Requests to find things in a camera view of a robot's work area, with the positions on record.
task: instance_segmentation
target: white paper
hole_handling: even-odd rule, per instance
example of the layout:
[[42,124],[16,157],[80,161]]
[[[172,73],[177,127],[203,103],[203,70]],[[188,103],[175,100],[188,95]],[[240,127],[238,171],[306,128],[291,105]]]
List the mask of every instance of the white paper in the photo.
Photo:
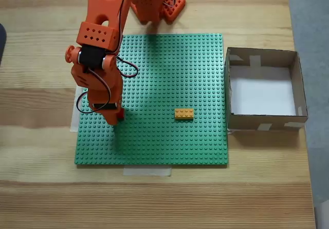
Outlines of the white paper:
[[77,99],[78,99],[79,95],[82,94],[83,89],[84,89],[83,87],[80,87],[78,85],[76,87],[76,94],[75,94],[75,97],[74,97],[72,119],[71,119],[71,128],[70,128],[71,132],[78,132],[79,121],[80,121],[80,112],[78,111],[78,109],[76,107],[76,103],[77,103]]

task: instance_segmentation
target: wood grain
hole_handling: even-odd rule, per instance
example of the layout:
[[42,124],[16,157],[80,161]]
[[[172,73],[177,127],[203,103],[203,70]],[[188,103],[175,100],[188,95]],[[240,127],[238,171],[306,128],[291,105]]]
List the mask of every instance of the wood grain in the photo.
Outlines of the wood grain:
[[313,209],[305,206],[310,187],[293,182],[273,186],[0,182],[0,187],[3,228],[313,226]]
[[[315,228],[304,130],[235,132],[229,165],[170,177],[78,168],[69,132],[75,82],[64,61],[87,0],[0,0],[1,228]],[[294,49],[288,0],[187,0],[173,25],[125,34],[224,35],[225,47]]]

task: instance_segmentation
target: gray floor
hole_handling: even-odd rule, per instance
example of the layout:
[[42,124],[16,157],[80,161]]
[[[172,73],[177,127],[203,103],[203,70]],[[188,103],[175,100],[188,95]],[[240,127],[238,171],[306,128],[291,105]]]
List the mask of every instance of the gray floor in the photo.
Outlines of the gray floor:
[[313,200],[329,199],[329,0],[290,0],[309,119],[306,124]]

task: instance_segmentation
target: cardboard box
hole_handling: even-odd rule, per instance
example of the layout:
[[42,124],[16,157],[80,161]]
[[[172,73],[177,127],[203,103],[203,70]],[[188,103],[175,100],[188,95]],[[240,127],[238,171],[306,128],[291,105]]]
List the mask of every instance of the cardboard box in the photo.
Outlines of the cardboard box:
[[228,129],[298,130],[307,120],[294,51],[228,48],[225,93]]

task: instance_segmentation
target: green lego baseplate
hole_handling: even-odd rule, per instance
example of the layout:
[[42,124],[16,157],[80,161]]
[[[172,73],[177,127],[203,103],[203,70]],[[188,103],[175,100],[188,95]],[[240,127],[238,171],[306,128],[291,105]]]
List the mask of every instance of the green lego baseplate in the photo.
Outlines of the green lego baseplate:
[[[139,68],[123,78],[125,119],[82,113],[76,164],[228,163],[221,34],[126,35],[119,56]],[[194,119],[175,120],[175,108],[193,108]]]

